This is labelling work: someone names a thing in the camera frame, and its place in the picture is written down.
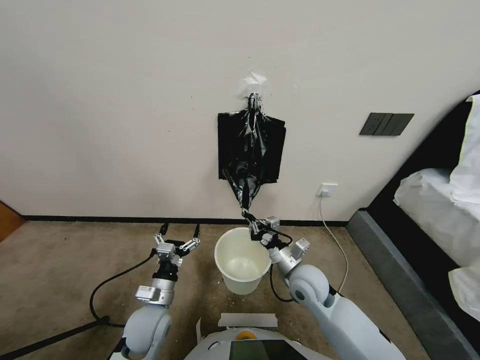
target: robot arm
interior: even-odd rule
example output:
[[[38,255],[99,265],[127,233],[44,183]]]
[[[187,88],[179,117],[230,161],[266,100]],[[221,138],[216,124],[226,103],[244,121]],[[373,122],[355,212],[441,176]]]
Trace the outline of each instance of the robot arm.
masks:
[[[286,246],[278,239],[280,220],[269,217],[249,222],[253,240],[259,240],[276,264],[292,298],[317,320],[330,345],[343,360],[405,360],[390,339],[355,305],[336,292],[325,274],[312,265],[300,265],[310,243],[303,239]]]
[[[145,306],[135,311],[126,322],[123,335],[110,355],[110,360],[135,359],[157,360],[167,338],[172,319],[168,308],[174,299],[177,272],[183,257],[200,244],[200,225],[197,225],[193,239],[188,242],[167,240],[168,224],[153,237],[157,242],[158,270],[152,275],[151,286],[139,286],[135,297]]]

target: plastic bucket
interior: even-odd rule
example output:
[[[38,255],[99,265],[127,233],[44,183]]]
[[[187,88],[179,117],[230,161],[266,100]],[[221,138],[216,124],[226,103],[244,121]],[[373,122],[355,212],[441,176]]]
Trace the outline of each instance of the plastic bucket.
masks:
[[[214,254],[226,287],[238,295],[254,291],[272,263],[267,249],[250,239],[247,227],[224,233],[216,242]]]

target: garbage bag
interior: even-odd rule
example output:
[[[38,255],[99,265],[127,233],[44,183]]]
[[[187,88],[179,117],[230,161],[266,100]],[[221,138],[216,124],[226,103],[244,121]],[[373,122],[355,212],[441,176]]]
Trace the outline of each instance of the garbage bag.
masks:
[[[218,114],[218,178],[231,186],[240,205],[249,209],[260,187],[276,183],[285,142],[285,122],[262,112],[258,94],[246,109]]]

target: white power cord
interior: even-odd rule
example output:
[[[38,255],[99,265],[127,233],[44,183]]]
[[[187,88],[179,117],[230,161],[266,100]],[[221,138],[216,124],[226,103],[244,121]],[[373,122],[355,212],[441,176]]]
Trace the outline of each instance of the white power cord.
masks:
[[[337,238],[335,237],[334,233],[329,229],[329,227],[325,223],[324,217],[322,216],[322,199],[323,198],[324,198],[324,196],[320,197],[320,203],[318,204],[318,210],[320,212],[320,220],[323,222],[323,226],[325,226],[325,228],[328,230],[328,232],[330,233],[333,240],[335,240],[336,244],[340,248],[341,253],[343,254],[343,257],[345,258],[345,275],[343,275],[343,280],[341,281],[340,286],[338,288],[338,292],[341,292],[342,288],[344,287],[345,281],[347,280],[347,275],[349,274],[349,260],[347,259],[347,254],[345,254],[344,249],[340,245],[340,243],[337,240]]]

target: gray switch panel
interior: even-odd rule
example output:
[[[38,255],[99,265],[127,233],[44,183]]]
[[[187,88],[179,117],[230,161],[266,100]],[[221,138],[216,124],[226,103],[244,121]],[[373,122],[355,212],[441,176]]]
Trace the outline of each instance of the gray switch panel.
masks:
[[[414,117],[413,114],[394,114],[392,120],[395,120],[396,126],[391,132],[391,136],[397,136],[407,127],[410,120]]]
[[[380,112],[371,112],[368,119],[365,121],[365,125],[360,131],[360,135],[373,135],[382,122],[385,114]]]
[[[408,125],[414,114],[372,112],[363,125],[360,135],[398,136]]]
[[[392,118],[392,115],[391,113],[386,113],[385,116],[383,117],[383,119],[381,120],[381,123],[380,125],[378,126],[378,128],[376,129],[375,133],[373,135],[382,135],[385,128],[387,127],[390,119]]]

